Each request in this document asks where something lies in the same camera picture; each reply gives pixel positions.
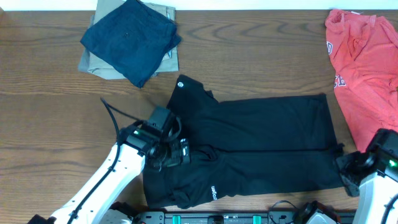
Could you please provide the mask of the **folded khaki pants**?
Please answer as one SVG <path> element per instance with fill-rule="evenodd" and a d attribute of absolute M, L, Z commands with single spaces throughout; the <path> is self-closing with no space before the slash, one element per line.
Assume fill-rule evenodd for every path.
<path fill-rule="evenodd" d="M 105 15 L 115 10 L 117 7 L 124 4 L 123 0 L 98 0 L 96 12 L 90 17 L 89 28 L 96 24 Z M 175 22 L 175 8 L 160 4 L 145 2 L 144 5 L 159 12 L 167 19 Z M 84 73 L 90 73 L 106 80 L 119 80 L 125 77 L 119 73 L 113 66 L 106 63 L 104 60 L 98 58 L 93 53 L 89 52 L 87 48 L 84 49 L 83 54 L 78 65 L 78 70 Z M 177 47 L 168 51 L 160 63 L 159 68 L 154 72 L 152 77 L 155 77 L 160 72 L 177 72 L 178 71 L 178 52 Z"/>

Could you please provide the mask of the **black t-shirt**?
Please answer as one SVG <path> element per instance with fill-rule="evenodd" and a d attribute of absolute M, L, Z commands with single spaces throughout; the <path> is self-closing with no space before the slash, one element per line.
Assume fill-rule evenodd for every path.
<path fill-rule="evenodd" d="M 181 119 L 191 161 L 144 169 L 150 208 L 342 185 L 335 164 L 342 146 L 324 94 L 219 102 L 181 75 L 167 107 Z"/>

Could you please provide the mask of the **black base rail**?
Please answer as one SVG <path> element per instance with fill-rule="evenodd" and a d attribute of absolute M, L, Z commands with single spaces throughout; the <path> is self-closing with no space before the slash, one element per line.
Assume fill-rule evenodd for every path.
<path fill-rule="evenodd" d="M 146 211 L 139 213 L 126 203 L 116 202 L 99 221 L 105 224 L 289 224 L 289 223 L 353 223 L 354 212 L 336 212 L 314 201 L 303 208 L 270 212 L 192 213 Z"/>

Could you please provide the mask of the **folded navy blue shorts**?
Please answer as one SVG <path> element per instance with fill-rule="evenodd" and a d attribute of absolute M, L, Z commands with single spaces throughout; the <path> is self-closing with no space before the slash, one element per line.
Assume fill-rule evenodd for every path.
<path fill-rule="evenodd" d="M 175 22 L 138 0 L 126 0 L 88 28 L 80 40 L 138 88 L 180 41 Z"/>

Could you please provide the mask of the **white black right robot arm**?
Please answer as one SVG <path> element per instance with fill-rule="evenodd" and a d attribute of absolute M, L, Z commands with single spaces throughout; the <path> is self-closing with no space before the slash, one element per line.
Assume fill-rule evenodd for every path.
<path fill-rule="evenodd" d="M 306 203 L 294 223 L 397 223 L 397 132 L 379 129 L 365 152 L 336 159 L 339 175 L 350 197 L 358 197 L 354 214 L 339 215 L 323 204 Z"/>

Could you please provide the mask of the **red t-shirt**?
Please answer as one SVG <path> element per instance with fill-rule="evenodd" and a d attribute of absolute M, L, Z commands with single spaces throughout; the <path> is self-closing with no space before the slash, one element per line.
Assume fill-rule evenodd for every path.
<path fill-rule="evenodd" d="M 383 16 L 334 9 L 326 48 L 334 93 L 358 151 L 378 129 L 397 130 L 397 31 Z"/>

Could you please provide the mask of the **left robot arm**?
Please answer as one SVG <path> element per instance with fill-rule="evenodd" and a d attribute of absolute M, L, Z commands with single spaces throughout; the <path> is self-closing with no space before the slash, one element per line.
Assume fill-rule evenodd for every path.
<path fill-rule="evenodd" d="M 145 167 L 156 171 L 189 161 L 188 140 L 182 125 L 158 126 L 136 121 L 117 134 L 106 160 L 87 183 L 49 218 L 34 215 L 32 223 L 99 223 L 123 189 Z"/>

